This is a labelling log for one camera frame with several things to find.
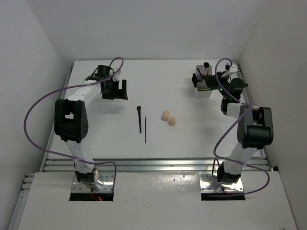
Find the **green tube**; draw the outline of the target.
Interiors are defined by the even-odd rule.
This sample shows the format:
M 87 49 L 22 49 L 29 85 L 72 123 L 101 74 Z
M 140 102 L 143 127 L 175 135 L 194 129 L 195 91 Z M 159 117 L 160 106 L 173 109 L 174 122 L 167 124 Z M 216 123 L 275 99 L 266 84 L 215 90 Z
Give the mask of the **green tube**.
M 199 92 L 210 91 L 210 89 L 207 89 L 207 88 L 198 88 L 197 90 L 198 90 Z

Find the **long black brush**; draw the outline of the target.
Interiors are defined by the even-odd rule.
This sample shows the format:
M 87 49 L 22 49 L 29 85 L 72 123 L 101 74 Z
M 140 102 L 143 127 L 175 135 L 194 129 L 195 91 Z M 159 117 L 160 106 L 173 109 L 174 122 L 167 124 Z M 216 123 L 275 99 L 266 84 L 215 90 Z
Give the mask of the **long black brush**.
M 204 62 L 204 75 L 207 76 L 210 70 L 210 64 L 208 62 Z

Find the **black fan brush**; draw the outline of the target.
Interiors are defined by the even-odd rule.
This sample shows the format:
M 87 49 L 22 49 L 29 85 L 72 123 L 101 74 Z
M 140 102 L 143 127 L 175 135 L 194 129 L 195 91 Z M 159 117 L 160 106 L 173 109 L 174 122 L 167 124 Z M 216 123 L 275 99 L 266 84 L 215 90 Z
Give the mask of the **black fan brush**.
M 192 74 L 192 83 L 193 83 L 194 88 L 196 88 L 198 84 L 198 78 L 195 73 Z

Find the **beige sponge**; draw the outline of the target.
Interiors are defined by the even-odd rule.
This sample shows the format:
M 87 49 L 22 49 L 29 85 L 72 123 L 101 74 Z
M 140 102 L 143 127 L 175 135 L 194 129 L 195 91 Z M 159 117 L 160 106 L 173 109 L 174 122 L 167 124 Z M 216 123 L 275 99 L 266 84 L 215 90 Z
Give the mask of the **beige sponge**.
M 176 124 L 176 118 L 174 116 L 170 117 L 169 120 L 168 120 L 168 124 L 170 126 L 174 126 Z
M 164 111 L 164 112 L 162 113 L 161 119 L 162 119 L 163 121 L 168 121 L 168 120 L 169 120 L 169 112 L 168 112 L 168 111 Z

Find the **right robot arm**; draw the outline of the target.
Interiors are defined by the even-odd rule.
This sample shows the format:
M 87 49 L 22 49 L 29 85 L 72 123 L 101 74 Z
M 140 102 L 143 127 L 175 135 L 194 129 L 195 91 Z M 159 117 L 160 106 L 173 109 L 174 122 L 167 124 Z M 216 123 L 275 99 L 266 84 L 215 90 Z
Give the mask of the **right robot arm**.
M 272 110 L 241 102 L 241 93 L 248 84 L 240 78 L 228 80 L 230 76 L 223 76 L 222 72 L 204 78 L 209 89 L 218 90 L 223 96 L 223 114 L 236 118 L 230 129 L 237 127 L 237 144 L 230 156 L 219 165 L 216 175 L 220 183 L 236 183 L 241 177 L 243 167 L 254 153 L 273 141 Z

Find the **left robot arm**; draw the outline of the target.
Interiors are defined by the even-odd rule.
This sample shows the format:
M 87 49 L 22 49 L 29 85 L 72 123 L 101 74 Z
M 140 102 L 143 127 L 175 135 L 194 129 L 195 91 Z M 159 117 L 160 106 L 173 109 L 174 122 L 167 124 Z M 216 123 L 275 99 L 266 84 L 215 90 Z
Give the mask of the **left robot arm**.
M 96 164 L 82 144 L 89 131 L 86 108 L 98 95 L 108 100 L 128 99 L 127 81 L 122 80 L 122 88 L 119 88 L 120 73 L 120 68 L 99 65 L 75 93 L 55 102 L 54 132 L 65 142 L 74 157 L 77 181 L 91 190 L 101 189 L 103 178 L 99 176 Z

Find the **white compartment organizer box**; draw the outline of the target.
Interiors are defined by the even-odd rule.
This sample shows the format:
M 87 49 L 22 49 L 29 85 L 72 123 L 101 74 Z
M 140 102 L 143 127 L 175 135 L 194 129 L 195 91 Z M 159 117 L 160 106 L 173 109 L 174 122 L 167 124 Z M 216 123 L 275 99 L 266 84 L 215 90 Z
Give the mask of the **white compartment organizer box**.
M 195 98 L 210 98 L 212 90 L 205 82 L 205 77 L 212 75 L 212 66 L 208 62 L 197 65 L 192 75 L 192 83 Z

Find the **black angled brush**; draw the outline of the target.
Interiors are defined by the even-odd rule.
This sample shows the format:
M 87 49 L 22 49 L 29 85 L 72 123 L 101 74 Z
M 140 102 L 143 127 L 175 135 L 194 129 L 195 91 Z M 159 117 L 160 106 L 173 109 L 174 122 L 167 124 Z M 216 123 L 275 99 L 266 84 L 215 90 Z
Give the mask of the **black angled brush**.
M 138 112 L 138 122 L 139 122 L 139 132 L 142 132 L 142 118 L 141 118 L 141 106 L 137 106 L 137 112 Z

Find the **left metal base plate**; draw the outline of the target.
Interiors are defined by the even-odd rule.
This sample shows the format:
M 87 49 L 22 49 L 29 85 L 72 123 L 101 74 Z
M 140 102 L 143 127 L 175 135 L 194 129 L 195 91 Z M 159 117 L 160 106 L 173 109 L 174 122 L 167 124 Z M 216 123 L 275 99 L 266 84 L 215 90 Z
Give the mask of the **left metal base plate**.
M 71 192 L 72 193 L 112 193 L 115 174 L 114 172 L 100 172 L 96 173 L 98 176 L 94 178 L 94 182 L 78 182 L 77 176 L 74 175 Z

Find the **metal base plate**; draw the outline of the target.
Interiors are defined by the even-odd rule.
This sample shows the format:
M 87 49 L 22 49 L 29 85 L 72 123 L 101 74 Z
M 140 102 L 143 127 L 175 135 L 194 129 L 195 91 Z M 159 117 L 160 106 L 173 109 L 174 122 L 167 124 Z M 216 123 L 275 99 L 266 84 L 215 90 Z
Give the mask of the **metal base plate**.
M 74 175 L 71 192 L 72 193 L 112 193 L 115 174 L 114 172 L 100 172 L 96 173 L 98 176 L 94 178 L 94 182 L 78 182 L 77 176 Z
M 199 182 L 202 193 L 243 193 L 243 183 L 239 179 L 236 183 L 217 182 L 210 173 L 199 173 Z

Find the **aluminium rail front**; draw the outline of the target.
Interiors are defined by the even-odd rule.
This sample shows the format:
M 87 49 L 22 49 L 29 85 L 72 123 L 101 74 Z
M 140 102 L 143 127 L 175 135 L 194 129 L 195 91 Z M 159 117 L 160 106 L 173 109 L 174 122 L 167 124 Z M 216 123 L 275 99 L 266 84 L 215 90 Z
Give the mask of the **aluminium rail front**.
M 221 160 L 205 159 L 121 159 L 113 160 L 119 172 L 206 172 L 218 169 Z M 74 162 L 69 159 L 48 158 L 44 172 L 72 172 Z

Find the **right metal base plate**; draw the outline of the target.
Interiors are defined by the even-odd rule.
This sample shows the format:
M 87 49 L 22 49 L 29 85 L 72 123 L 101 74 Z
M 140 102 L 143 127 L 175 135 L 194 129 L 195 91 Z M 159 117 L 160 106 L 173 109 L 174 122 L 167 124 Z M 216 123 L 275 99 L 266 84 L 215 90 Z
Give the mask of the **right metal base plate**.
M 243 193 L 243 183 L 239 179 L 236 183 L 217 182 L 210 173 L 199 173 L 199 182 L 202 193 Z

